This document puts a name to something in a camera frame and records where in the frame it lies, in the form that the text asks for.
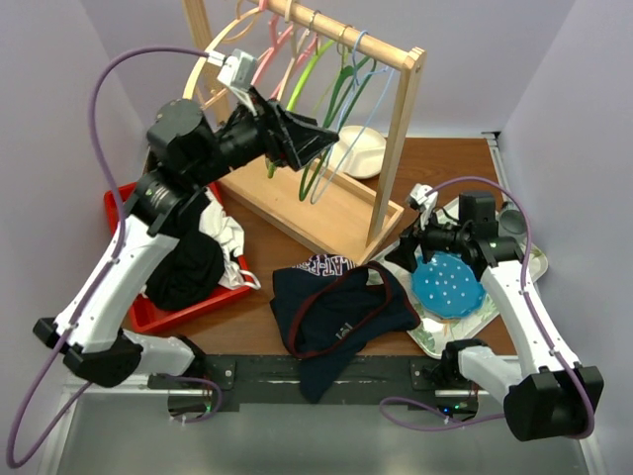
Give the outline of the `navy tank top red trim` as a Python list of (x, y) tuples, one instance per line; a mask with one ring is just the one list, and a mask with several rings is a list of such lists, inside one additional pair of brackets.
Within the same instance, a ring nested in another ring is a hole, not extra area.
[(376, 261), (334, 254), (272, 273), (270, 308), (280, 337), (300, 360), (300, 391), (318, 403), (368, 342), (420, 324), (400, 281)]

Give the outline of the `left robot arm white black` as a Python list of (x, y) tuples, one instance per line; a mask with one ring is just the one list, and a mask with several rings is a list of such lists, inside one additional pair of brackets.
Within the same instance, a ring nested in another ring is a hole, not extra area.
[(112, 388), (132, 375), (160, 374), (194, 388), (205, 376), (205, 352), (187, 337), (124, 330), (127, 312), (152, 272), (198, 226), (207, 185), (262, 155), (301, 170), (339, 136), (254, 88), (217, 130), (199, 103), (181, 98), (158, 111), (146, 136), (155, 166), (120, 203), (107, 250), (71, 303), (37, 320), (33, 332), (89, 383)]

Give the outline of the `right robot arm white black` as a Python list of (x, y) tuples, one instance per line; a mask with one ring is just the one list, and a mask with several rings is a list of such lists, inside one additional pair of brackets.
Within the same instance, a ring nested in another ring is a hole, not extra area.
[(457, 222), (443, 224), (437, 196), (428, 185), (412, 188), (407, 202), (418, 216), (386, 259), (414, 272), (439, 252), (457, 255), (495, 303), (519, 363), (511, 366), (479, 339), (458, 339), (445, 345), (436, 377), (454, 389), (472, 381), (487, 391), (520, 441), (590, 436), (604, 380), (597, 367), (581, 363), (553, 325), (534, 291), (525, 248), (498, 231), (495, 197), (461, 194)]

